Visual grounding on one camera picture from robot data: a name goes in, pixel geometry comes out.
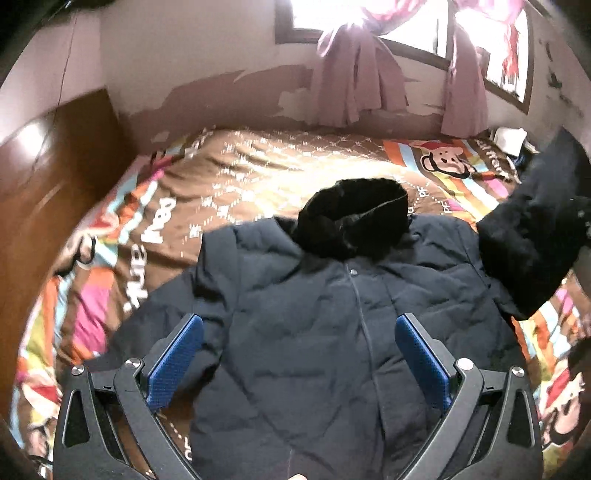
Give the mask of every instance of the window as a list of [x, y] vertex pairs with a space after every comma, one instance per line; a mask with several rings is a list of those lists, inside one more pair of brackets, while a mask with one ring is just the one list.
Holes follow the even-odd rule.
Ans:
[[[319, 31], [354, 20], [359, 8], [359, 0], [292, 0], [291, 3], [294, 28]], [[445, 58], [447, 0], [428, 0], [408, 22], [382, 38]]]
[[529, 63], [529, 34], [527, 15], [521, 12], [515, 21], [518, 34], [517, 55], [518, 75], [506, 77], [503, 73], [503, 61], [506, 58], [505, 32], [506, 26], [490, 20], [473, 10], [464, 10], [456, 14], [456, 21], [470, 35], [470, 40], [480, 54], [480, 65], [485, 72], [484, 77], [505, 92], [513, 95], [520, 102], [525, 101], [527, 91]]
[[[355, 21], [358, 7], [372, 0], [275, 0], [276, 43], [316, 43], [322, 31]], [[451, 17], [447, 0], [428, 0], [405, 24], [383, 35], [394, 55], [447, 70], [454, 22], [470, 35], [479, 54], [486, 89], [527, 113], [533, 80], [533, 41], [529, 6], [515, 22], [519, 75], [505, 77], [506, 26], [472, 10]]]

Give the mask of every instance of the colorful bedspread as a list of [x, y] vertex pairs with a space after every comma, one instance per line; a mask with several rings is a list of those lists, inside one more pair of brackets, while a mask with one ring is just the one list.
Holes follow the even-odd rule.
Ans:
[[[109, 336], [153, 289], [197, 261], [204, 231], [295, 216], [319, 189], [357, 177], [395, 178], [407, 189], [409, 213], [453, 215], [472, 225], [518, 183], [507, 157], [480, 139], [214, 131], [158, 153], [107, 198], [85, 232], [96, 238], [91, 262], [75, 262], [71, 272], [53, 277], [31, 313], [11, 412], [20, 445], [51, 459], [59, 372], [104, 352]], [[591, 301], [570, 273], [531, 319], [514, 322], [535, 388], [546, 474], [561, 464], [590, 419], [585, 381], [591, 369], [568, 364], [590, 316]], [[191, 414], [182, 398], [159, 413], [187, 459]], [[134, 466], [151, 475], [125, 426], [120, 434]]]

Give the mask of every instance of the brown fabric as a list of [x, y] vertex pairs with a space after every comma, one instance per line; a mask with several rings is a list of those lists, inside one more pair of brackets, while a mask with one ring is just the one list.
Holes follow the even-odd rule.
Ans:
[[[408, 190], [409, 206], [415, 213], [451, 215], [444, 191], [422, 175], [391, 163], [380, 140], [306, 132], [218, 131], [207, 135], [197, 151], [186, 149], [184, 158], [164, 172], [141, 221], [130, 232], [129, 240], [118, 245], [105, 329], [113, 332], [131, 313], [125, 308], [129, 302], [128, 283], [140, 280], [131, 268], [133, 252], [146, 259], [143, 288], [150, 292], [197, 261], [202, 232], [266, 216], [297, 216], [318, 190], [341, 179], [358, 177], [395, 178]], [[167, 219], [158, 231], [162, 243], [142, 241], [142, 234], [153, 224], [161, 200], [166, 203], [165, 199], [172, 198], [176, 201], [170, 209], [170, 218], [160, 213], [162, 220]], [[139, 203], [128, 198], [124, 207], [137, 207]], [[125, 216], [121, 210], [118, 213], [124, 223]], [[129, 223], [123, 224], [124, 229], [127, 226]], [[70, 350], [86, 279], [87, 273], [76, 271], [61, 329], [59, 357], [68, 366], [76, 357]], [[167, 433], [189, 458], [190, 401], [173, 401], [163, 415]], [[125, 437], [125, 427], [121, 428]], [[125, 444], [134, 466], [150, 474], [135, 443]]]

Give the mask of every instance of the jacket zipper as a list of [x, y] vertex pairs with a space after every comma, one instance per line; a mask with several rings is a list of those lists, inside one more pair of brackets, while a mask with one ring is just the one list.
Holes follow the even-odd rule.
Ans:
[[355, 284], [355, 281], [351, 277], [351, 273], [350, 273], [351, 270], [347, 264], [345, 264], [345, 268], [347, 270], [347, 276], [349, 277], [349, 281], [353, 285], [353, 290], [355, 291], [355, 298], [357, 300], [357, 307], [359, 309], [359, 317], [361, 319], [361, 328], [363, 330], [363, 336], [365, 337], [365, 342], [367, 343], [367, 346], [368, 346], [369, 369], [371, 371], [371, 378], [372, 378], [372, 382], [374, 384], [375, 394], [378, 399], [379, 423], [382, 427], [382, 435], [385, 439], [386, 435], [385, 435], [385, 430], [384, 430], [384, 415], [382, 413], [382, 408], [384, 406], [384, 403], [382, 402], [382, 395], [379, 390], [378, 379], [376, 378], [376, 376], [374, 374], [375, 373], [374, 372], [374, 365], [375, 365], [374, 360], [375, 359], [374, 359], [374, 348], [373, 348], [372, 342], [371, 342], [371, 335], [369, 334], [369, 329], [368, 329], [367, 323], [365, 323], [365, 315], [363, 315], [363, 308], [361, 308], [361, 297], [359, 296], [359, 290], [357, 289], [357, 285]]

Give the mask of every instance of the pink curtain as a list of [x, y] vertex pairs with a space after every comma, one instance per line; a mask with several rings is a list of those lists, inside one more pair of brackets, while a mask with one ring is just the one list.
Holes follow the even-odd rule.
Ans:
[[[514, 22], [523, 0], [454, 0], [503, 22]], [[325, 31], [311, 83], [308, 122], [346, 127], [363, 110], [396, 111], [408, 105], [404, 75], [378, 38], [408, 21], [426, 0], [371, 0], [360, 20]], [[488, 110], [478, 58], [467, 34], [458, 28], [450, 65], [442, 133], [469, 137], [487, 128]]]
[[453, 0], [459, 10], [470, 8], [487, 17], [512, 24], [523, 10], [523, 0]]
[[346, 127], [359, 120], [363, 110], [407, 107], [402, 70], [378, 36], [405, 23], [425, 1], [374, 2], [361, 9], [357, 23], [323, 33], [312, 74], [308, 123]]
[[[523, 0], [454, 0], [459, 9], [471, 8], [493, 20], [513, 23], [523, 9]], [[445, 113], [441, 133], [473, 137], [488, 128], [486, 88], [476, 48], [466, 31], [455, 25], [453, 57], [447, 72]]]
[[466, 31], [456, 26], [453, 57], [447, 72], [445, 113], [441, 133], [469, 138], [488, 128], [486, 89], [476, 49]]

